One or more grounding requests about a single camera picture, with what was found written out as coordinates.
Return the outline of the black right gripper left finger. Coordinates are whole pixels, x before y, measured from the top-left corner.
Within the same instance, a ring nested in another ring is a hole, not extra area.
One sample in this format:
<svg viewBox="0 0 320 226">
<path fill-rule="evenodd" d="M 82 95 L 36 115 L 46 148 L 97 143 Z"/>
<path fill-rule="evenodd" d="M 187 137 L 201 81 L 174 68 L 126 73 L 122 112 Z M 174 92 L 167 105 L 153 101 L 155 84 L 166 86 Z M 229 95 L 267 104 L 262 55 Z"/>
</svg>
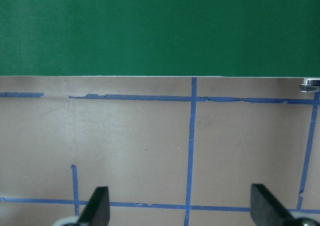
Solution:
<svg viewBox="0 0 320 226">
<path fill-rule="evenodd" d="M 76 226 L 108 226 L 110 222 L 110 199 L 108 186 L 97 187 L 83 212 L 76 221 Z"/>
</svg>

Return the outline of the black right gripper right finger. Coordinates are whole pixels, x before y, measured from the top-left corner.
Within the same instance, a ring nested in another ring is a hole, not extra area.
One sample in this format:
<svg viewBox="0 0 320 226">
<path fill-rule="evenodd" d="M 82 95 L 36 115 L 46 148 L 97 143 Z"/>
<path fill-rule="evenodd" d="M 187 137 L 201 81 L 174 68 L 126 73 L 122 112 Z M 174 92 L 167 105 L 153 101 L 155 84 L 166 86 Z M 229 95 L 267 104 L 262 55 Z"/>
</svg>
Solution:
<svg viewBox="0 0 320 226">
<path fill-rule="evenodd" d="M 300 221 L 260 183 L 253 183 L 250 187 L 250 216 L 256 226 L 300 225 Z"/>
</svg>

